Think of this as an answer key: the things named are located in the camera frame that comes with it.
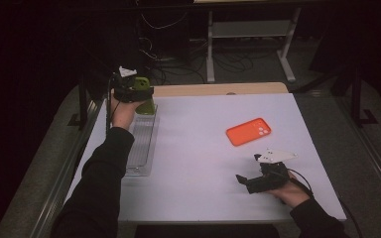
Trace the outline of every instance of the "clear plastic box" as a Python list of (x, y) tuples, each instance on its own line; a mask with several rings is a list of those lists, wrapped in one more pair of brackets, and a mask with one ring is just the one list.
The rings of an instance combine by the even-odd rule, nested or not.
[(154, 115), (136, 114), (130, 126), (135, 142), (126, 165), (127, 177), (148, 176), (151, 172), (159, 128), (157, 105), (155, 107)]

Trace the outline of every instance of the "black sweater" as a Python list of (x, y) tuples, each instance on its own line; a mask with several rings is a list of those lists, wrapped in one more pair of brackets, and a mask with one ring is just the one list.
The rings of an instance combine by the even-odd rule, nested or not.
[[(121, 180), (126, 173), (133, 136), (111, 128), (82, 169), (82, 178), (57, 217), (52, 237), (116, 237)], [(300, 237), (348, 237), (343, 225), (310, 199), (291, 213)]]

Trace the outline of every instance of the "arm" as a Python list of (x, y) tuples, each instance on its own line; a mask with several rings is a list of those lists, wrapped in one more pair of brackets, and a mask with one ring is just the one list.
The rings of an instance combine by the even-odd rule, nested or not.
[(314, 198), (310, 198), (300, 187), (288, 181), (284, 186), (268, 193), (282, 199), (293, 208), (290, 215), (301, 229), (303, 238), (342, 238), (344, 226), (334, 217), (329, 216)]
[(82, 169), (82, 178), (57, 217), (52, 237), (116, 237), (121, 180), (134, 138), (127, 129), (141, 103), (112, 100), (112, 125)]

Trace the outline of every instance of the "table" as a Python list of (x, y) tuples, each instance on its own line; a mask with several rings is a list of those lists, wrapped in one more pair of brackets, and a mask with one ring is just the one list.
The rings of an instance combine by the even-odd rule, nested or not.
[[(209, 91), (215, 94), (217, 84), (155, 87), (160, 125), (152, 171), (147, 177), (122, 181), (119, 221), (290, 221), (288, 206), (266, 193), (249, 194), (235, 177), (260, 176), (253, 155), (267, 148), (297, 153), (299, 157), (286, 161), (286, 166), (309, 180), (318, 202), (330, 215), (346, 219), (293, 94), (286, 93), (281, 83), (245, 84), (218, 84), (217, 94), (231, 90), (236, 95), (207, 95)], [(255, 87), (264, 89), (258, 94), (239, 94), (245, 86), (250, 93), (255, 93)], [(268, 87), (274, 93), (267, 93)], [(202, 95), (193, 90), (196, 88)], [(80, 180), (82, 166), (104, 140), (105, 107), (101, 108), (67, 197)], [(272, 134), (240, 147), (232, 146), (225, 130), (256, 117), (269, 123)]]

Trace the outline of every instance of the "orange smartphone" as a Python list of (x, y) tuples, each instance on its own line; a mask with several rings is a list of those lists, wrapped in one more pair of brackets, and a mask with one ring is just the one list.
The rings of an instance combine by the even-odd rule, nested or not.
[(233, 146), (240, 146), (271, 134), (271, 128), (264, 121), (264, 119), (256, 118), (238, 126), (229, 128), (225, 133)]

